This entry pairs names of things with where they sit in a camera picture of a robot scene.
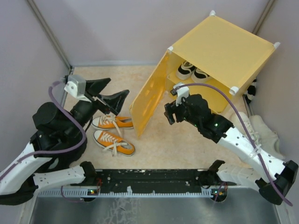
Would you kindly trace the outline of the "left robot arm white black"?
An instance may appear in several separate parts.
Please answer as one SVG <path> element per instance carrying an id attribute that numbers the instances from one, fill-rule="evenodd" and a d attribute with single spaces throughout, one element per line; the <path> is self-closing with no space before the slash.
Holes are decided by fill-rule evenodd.
<path id="1" fill-rule="evenodd" d="M 33 115 L 36 132 L 19 156 L 0 173 L 0 203 L 15 206 L 31 200 L 39 192 L 65 185 L 89 186 L 97 172 L 93 164 L 84 161 L 71 167 L 86 150 L 85 125 L 94 114 L 118 115 L 129 90 L 110 96 L 101 91 L 110 78 L 85 80 L 79 75 L 65 76 L 48 90 L 50 102 L 42 104 Z M 60 83 L 77 99 L 70 111 L 54 98 L 53 89 Z"/>

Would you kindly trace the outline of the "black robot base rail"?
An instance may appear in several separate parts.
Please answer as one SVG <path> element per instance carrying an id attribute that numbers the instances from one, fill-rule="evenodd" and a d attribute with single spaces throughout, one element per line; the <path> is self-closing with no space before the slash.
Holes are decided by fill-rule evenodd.
<path id="1" fill-rule="evenodd" d="M 218 175 L 204 169 L 103 169 L 97 170 L 89 183 L 73 186 L 92 186 L 101 193 L 200 193 L 201 187 L 217 186 Z"/>

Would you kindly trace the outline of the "orange sneaker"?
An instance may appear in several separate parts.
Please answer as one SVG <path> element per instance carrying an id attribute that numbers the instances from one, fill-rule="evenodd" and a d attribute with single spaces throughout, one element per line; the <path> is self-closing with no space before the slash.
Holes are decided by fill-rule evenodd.
<path id="1" fill-rule="evenodd" d="M 125 156 L 132 156 L 135 153 L 135 146 L 111 132 L 97 130 L 93 134 L 95 143 L 102 148 L 102 151 L 111 151 L 112 156 L 118 153 Z"/>
<path id="2" fill-rule="evenodd" d="M 121 117 L 121 116 L 112 116 L 112 115 L 103 115 L 96 117 L 92 120 L 92 126 L 98 130 L 110 130 L 110 129 L 119 129 L 133 128 L 133 122 L 130 117 Z"/>

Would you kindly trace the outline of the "yellow shoe cabinet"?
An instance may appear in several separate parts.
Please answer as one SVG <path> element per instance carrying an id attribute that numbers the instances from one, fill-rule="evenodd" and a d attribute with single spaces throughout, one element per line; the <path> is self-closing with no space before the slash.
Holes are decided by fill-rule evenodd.
<path id="1" fill-rule="evenodd" d="M 184 61 L 208 74 L 207 84 L 235 102 L 276 50 L 276 45 L 216 15 L 176 41 L 167 53 L 166 90 L 181 82 L 176 70 Z"/>

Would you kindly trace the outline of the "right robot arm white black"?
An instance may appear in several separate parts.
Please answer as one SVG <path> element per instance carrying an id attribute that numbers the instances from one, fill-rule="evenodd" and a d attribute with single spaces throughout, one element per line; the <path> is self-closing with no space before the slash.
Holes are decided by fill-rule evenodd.
<path id="1" fill-rule="evenodd" d="M 183 97 L 181 103 L 173 101 L 164 106 L 164 115 L 170 124 L 186 121 L 197 128 L 203 137 L 212 140 L 233 153 L 250 167 L 238 167 L 224 162 L 215 172 L 221 182 L 232 182 L 254 189 L 268 202 L 280 205 L 294 184 L 298 165 L 283 161 L 262 149 L 253 147 L 233 123 L 212 113 L 206 100 L 195 94 Z"/>

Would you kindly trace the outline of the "black white sneaker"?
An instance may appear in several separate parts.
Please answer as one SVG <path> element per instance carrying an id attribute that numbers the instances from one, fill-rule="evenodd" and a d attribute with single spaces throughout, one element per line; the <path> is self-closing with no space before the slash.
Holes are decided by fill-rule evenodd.
<path id="1" fill-rule="evenodd" d="M 202 71 L 201 69 L 196 68 L 191 75 L 191 79 L 195 83 L 206 83 L 207 81 L 213 78 L 209 76 L 207 73 L 205 73 L 204 71 Z"/>
<path id="2" fill-rule="evenodd" d="M 188 79 L 192 73 L 195 71 L 196 67 L 189 63 L 188 61 L 184 61 L 176 71 L 176 77 L 180 80 Z"/>

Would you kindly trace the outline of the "yellow cabinet door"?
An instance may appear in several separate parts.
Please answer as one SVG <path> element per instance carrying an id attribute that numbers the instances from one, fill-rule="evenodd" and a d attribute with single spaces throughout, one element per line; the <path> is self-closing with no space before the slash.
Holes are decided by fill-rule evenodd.
<path id="1" fill-rule="evenodd" d="M 140 137 L 166 89 L 166 67 L 169 54 L 166 52 L 130 105 L 130 115 L 137 137 Z"/>

